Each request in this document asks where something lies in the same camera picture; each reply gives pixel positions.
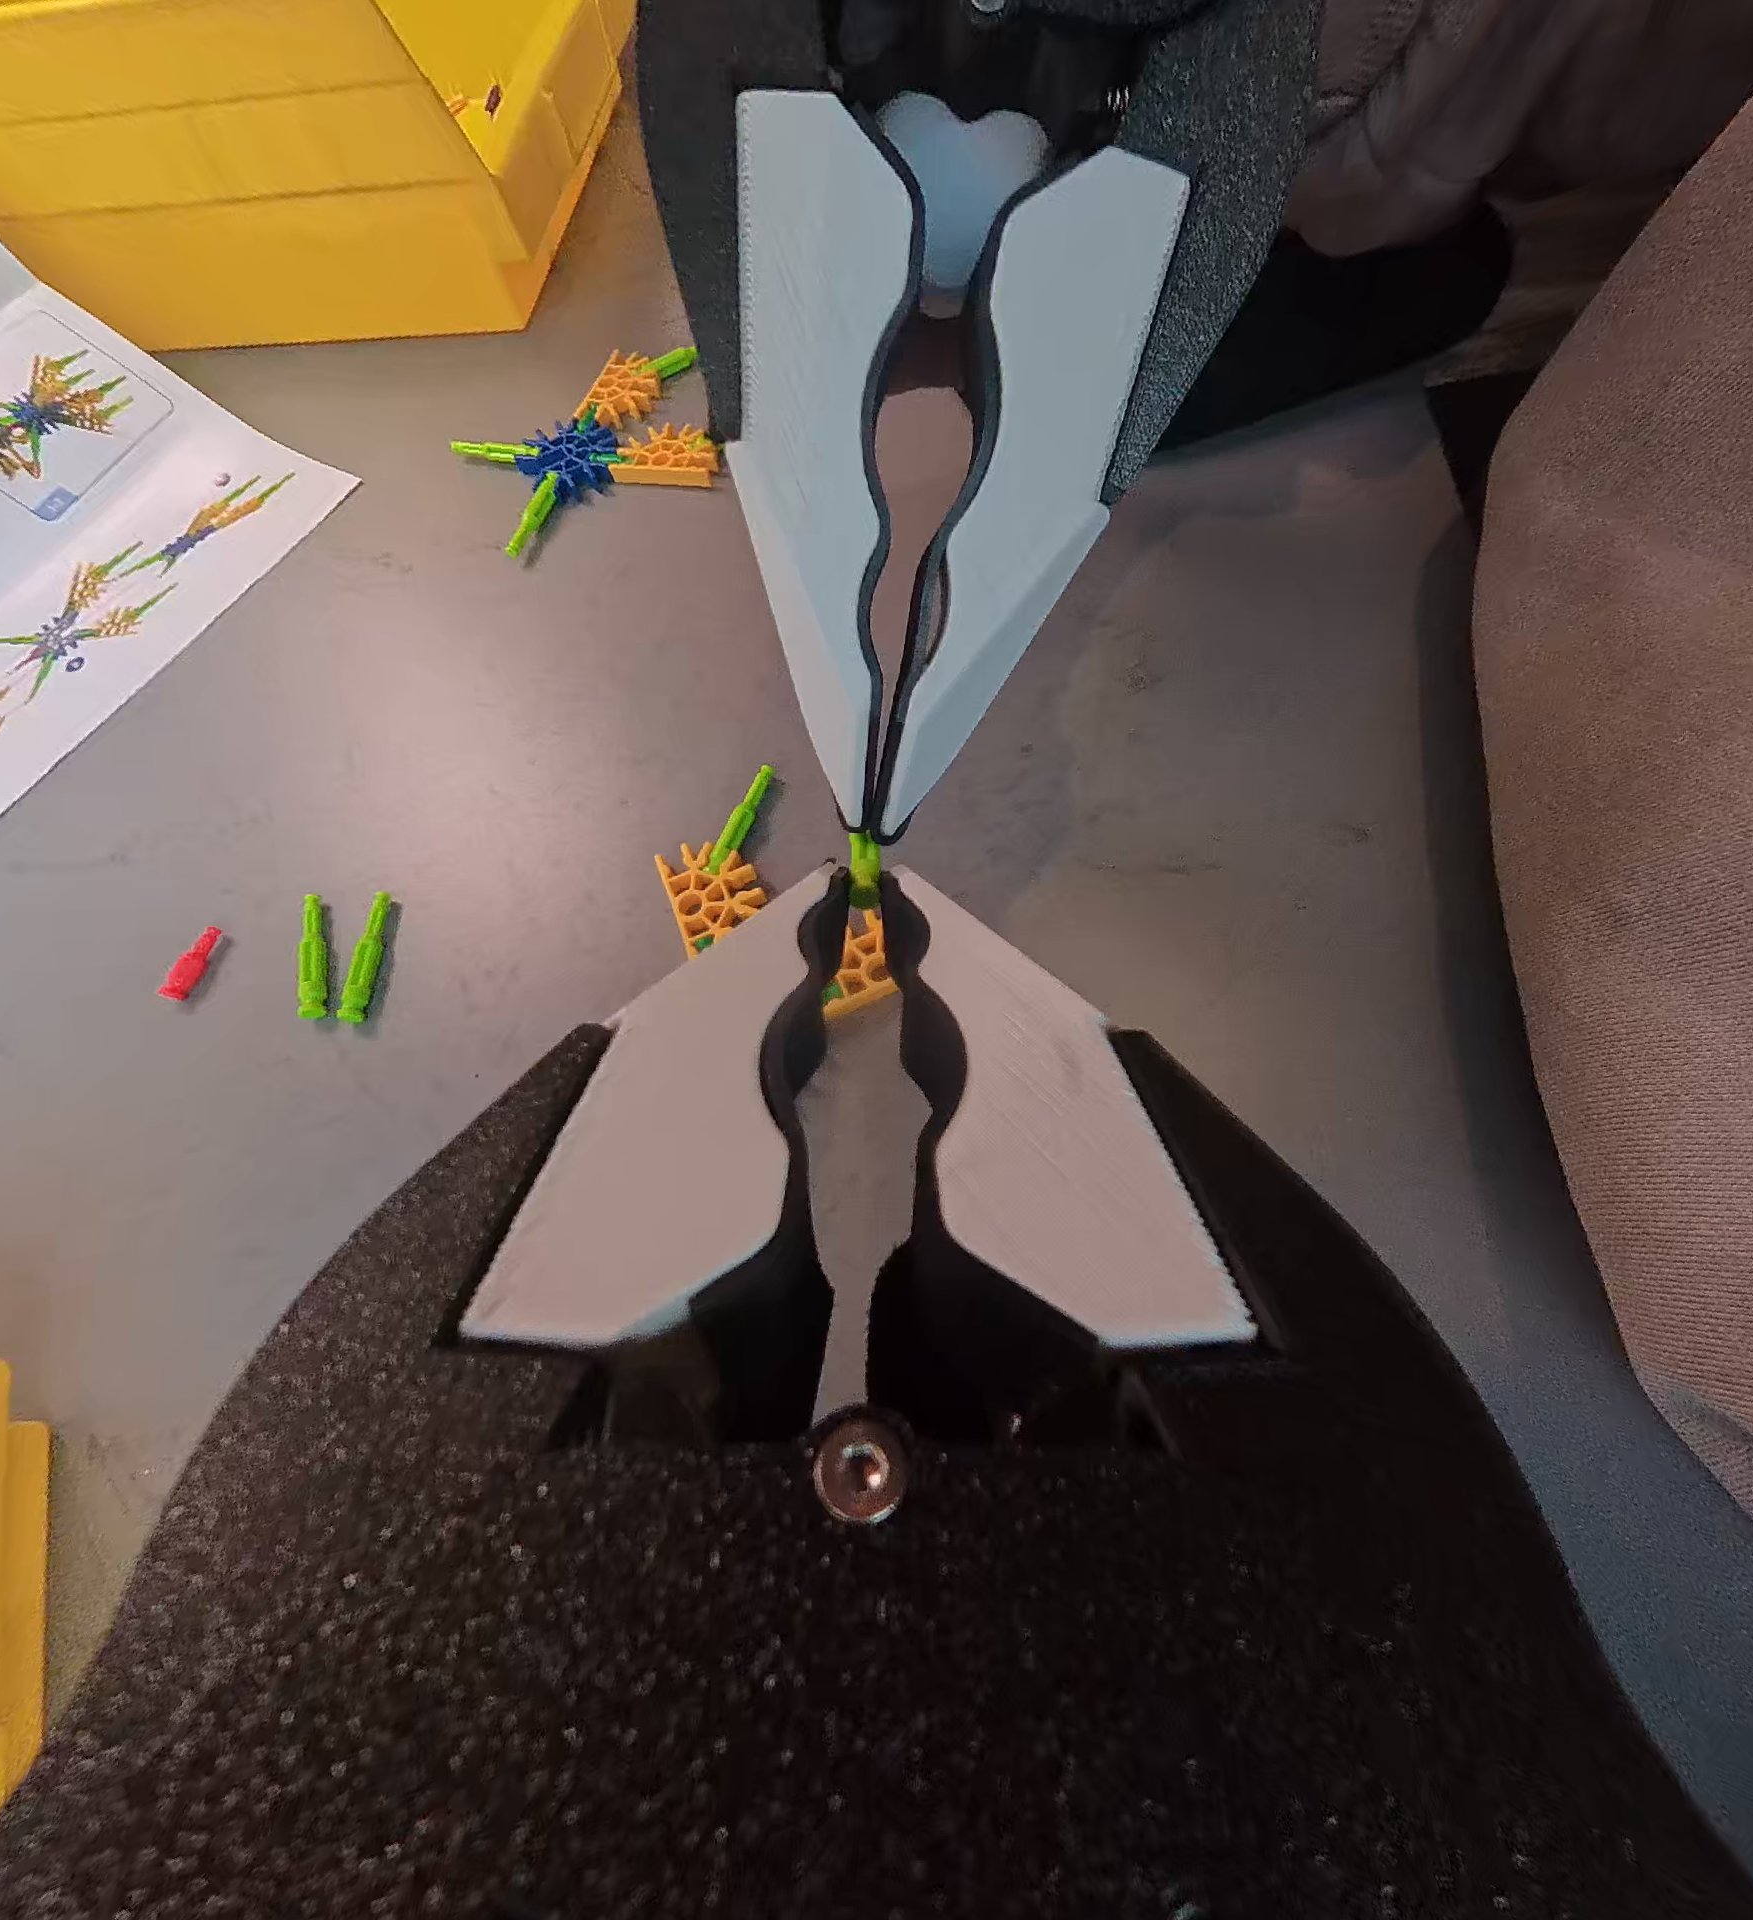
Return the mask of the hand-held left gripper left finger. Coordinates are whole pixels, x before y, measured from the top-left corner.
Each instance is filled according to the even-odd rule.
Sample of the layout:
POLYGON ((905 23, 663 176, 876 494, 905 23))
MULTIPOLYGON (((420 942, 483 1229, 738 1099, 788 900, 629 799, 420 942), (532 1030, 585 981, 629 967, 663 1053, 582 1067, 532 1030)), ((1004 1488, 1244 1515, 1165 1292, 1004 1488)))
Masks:
POLYGON ((608 1023, 459 1337, 626 1344, 672 1329, 804 1210, 794 1100, 819 1068, 846 873, 819 864, 608 1023))

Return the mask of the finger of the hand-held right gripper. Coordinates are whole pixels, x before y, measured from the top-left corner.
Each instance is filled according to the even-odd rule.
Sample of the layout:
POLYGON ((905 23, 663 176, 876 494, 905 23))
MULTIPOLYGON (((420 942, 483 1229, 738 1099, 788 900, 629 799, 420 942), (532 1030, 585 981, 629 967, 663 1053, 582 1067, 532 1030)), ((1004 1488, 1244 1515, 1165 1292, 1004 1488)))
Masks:
POLYGON ((870 833, 889 552, 873 420, 921 269, 907 165, 827 90, 735 101, 740 429, 730 474, 792 691, 846 828, 870 833))
POLYGON ((977 445, 921 557, 877 780, 898 838, 1107 524, 1104 475, 1176 247, 1187 176, 1105 147, 1016 198, 973 297, 977 445))

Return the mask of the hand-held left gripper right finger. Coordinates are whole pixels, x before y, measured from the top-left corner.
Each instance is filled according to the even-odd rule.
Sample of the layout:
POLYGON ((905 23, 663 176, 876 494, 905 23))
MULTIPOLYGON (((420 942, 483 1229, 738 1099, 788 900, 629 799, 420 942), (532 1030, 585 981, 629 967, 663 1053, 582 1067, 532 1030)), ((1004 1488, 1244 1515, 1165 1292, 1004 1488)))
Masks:
POLYGON ((1253 1340, 1104 1015, 918 873, 886 873, 882 897, 942 1234, 1105 1347, 1253 1340))

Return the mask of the yellow toy connector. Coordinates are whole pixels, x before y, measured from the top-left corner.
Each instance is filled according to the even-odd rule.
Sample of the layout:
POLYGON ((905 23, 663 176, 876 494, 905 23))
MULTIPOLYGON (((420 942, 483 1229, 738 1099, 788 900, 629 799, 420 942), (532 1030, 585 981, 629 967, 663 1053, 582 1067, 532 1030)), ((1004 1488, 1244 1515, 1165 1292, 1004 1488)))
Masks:
POLYGON ((709 841, 698 847, 682 842, 675 861, 656 855, 656 873, 688 958, 724 940, 771 901, 769 890, 740 849, 725 850, 718 870, 708 867, 711 855, 709 841))
POLYGON ((876 908, 850 905, 836 971, 821 993, 822 1019, 842 1021, 896 993, 882 913, 876 908))

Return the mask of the person's right forearm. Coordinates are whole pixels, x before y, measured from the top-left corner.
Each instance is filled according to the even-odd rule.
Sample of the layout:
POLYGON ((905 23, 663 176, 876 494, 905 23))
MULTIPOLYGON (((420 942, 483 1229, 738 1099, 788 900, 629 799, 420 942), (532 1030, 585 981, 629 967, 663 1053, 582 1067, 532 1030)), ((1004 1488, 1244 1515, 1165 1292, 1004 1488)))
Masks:
POLYGON ((1326 253, 1513 234, 1427 380, 1534 371, 1753 95, 1753 1, 1326 4, 1289 225, 1326 253))

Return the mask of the grey desk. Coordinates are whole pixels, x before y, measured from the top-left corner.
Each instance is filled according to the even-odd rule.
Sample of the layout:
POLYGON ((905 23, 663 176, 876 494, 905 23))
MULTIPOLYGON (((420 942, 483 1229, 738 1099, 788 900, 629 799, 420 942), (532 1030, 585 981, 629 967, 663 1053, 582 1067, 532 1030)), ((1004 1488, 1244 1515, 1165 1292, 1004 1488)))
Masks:
MULTIPOLYGON (((654 852, 760 763, 771 883, 841 847, 732 492, 594 497, 522 568, 521 486, 448 449, 686 337, 622 101, 526 330, 165 356, 358 488, 0 816, 0 1358, 57 1437, 48 1716, 296 1291, 677 962, 654 852), (380 981, 337 1023, 376 891, 380 981), (296 1015, 306 894, 327 1021, 296 1015)), ((1151 467, 904 861, 1153 1032, 1416 1294, 1753 1871, 1753 1524, 1633 1380, 1534 1099, 1471 572, 1416 375, 1151 467)))

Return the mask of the assembled toy model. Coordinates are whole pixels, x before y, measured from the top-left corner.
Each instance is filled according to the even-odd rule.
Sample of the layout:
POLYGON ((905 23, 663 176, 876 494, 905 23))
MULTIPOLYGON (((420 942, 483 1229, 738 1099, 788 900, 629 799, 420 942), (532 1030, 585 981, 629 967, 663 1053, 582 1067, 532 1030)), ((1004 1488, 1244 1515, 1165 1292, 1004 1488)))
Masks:
POLYGON ((508 467, 531 488, 504 555, 522 560, 541 545, 552 514, 585 496, 616 488, 709 489, 721 456, 705 428, 650 420, 682 372, 696 369, 694 346, 661 354, 611 352, 580 404, 551 429, 515 442, 449 442, 449 452, 483 467, 508 467))

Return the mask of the person's beige sweater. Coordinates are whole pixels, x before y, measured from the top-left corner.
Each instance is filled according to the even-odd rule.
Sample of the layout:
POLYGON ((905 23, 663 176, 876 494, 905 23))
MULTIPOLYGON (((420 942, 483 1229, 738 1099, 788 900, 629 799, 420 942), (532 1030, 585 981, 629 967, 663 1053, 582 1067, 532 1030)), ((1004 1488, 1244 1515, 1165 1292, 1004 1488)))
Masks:
POLYGON ((1753 98, 1514 412, 1474 570, 1544 1118, 1636 1378, 1753 1519, 1753 98))

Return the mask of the printed instruction sheet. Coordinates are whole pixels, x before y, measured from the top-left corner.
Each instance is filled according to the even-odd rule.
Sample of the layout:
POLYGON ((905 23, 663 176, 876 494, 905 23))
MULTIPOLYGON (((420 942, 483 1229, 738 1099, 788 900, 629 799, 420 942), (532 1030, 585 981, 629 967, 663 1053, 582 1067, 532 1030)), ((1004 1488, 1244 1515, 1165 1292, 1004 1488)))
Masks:
POLYGON ((0 244, 0 814, 355 488, 0 244))

